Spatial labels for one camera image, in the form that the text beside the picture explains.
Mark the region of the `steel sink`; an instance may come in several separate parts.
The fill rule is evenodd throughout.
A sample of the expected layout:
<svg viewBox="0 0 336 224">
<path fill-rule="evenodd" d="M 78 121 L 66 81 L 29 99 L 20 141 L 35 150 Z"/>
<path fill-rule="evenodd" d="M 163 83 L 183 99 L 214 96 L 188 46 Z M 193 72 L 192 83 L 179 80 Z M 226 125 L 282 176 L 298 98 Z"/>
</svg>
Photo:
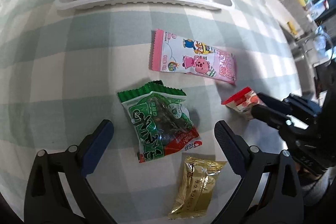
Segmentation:
<svg viewBox="0 0 336 224">
<path fill-rule="evenodd" d="M 313 93 L 315 68 L 319 65 L 327 67 L 334 55 L 331 37 L 324 31 L 311 32 L 296 41 L 289 42 L 291 53 L 298 70 L 299 81 L 303 93 Z"/>
</svg>

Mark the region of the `pink cartoon snack packet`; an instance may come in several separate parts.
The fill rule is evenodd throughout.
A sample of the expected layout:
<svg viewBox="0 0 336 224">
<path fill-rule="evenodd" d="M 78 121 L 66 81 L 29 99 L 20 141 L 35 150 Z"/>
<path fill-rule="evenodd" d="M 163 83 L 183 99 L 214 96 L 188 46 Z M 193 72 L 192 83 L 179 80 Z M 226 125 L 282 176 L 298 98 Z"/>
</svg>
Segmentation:
<svg viewBox="0 0 336 224">
<path fill-rule="evenodd" d="M 151 69 L 193 74 L 233 85 L 236 82 L 232 53 L 160 29 L 155 31 Z"/>
</svg>

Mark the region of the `green seaweed snack packet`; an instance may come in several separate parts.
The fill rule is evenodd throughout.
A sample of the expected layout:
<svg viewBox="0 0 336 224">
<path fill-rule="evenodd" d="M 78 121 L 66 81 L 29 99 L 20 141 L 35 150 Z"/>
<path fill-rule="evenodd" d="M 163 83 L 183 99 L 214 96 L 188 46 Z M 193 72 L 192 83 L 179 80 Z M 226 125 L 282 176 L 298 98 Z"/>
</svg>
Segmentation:
<svg viewBox="0 0 336 224">
<path fill-rule="evenodd" d="M 186 93 L 161 80 L 117 93 L 139 141 L 140 163 L 200 147 L 203 143 L 184 106 Z"/>
</svg>

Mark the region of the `gold snack packet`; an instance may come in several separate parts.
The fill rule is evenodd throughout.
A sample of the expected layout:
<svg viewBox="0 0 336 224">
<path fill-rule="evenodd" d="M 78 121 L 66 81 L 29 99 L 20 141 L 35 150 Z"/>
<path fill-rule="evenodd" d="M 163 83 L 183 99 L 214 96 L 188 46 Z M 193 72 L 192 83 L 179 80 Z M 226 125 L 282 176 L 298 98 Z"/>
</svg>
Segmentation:
<svg viewBox="0 0 336 224">
<path fill-rule="evenodd" d="M 179 191 L 168 218 L 185 219 L 205 216 L 217 178 L 225 165 L 225 161 L 186 157 Z"/>
</svg>

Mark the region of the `green check tablecloth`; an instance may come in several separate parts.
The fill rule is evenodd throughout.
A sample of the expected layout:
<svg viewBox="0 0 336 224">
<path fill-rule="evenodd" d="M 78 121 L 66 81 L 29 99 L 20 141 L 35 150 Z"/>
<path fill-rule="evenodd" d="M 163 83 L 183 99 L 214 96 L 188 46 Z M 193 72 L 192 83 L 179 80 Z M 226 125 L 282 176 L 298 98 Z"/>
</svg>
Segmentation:
<svg viewBox="0 0 336 224">
<path fill-rule="evenodd" d="M 36 153 L 78 144 L 103 119 L 114 137 L 88 181 L 119 223 L 168 223 L 185 152 L 146 163 L 117 92 L 162 80 L 187 95 L 201 135 L 196 157 L 225 160 L 214 125 L 225 120 L 265 152 L 285 148 L 278 133 L 248 121 L 221 101 L 244 87 L 282 99 L 300 94 L 298 72 L 276 0 L 232 0 L 209 11 L 152 3 L 61 11 L 55 0 L 1 0 L 1 193 L 23 216 L 27 180 Z M 165 30 L 233 53 L 237 81 L 151 71 L 153 32 Z"/>
</svg>

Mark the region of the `red white small packet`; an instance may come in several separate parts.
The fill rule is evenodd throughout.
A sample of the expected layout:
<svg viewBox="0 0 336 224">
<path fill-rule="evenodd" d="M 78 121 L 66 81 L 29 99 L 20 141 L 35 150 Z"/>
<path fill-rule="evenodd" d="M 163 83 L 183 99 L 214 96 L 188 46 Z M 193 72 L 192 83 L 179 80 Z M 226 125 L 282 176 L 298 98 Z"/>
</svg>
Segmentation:
<svg viewBox="0 0 336 224">
<path fill-rule="evenodd" d="M 250 87 L 243 88 L 226 100 L 223 100 L 221 104 L 231 108 L 232 110 L 235 110 L 239 114 L 243 115 L 247 120 L 253 119 L 251 113 L 253 106 L 266 106 L 266 104 L 260 100 L 257 93 Z"/>
</svg>

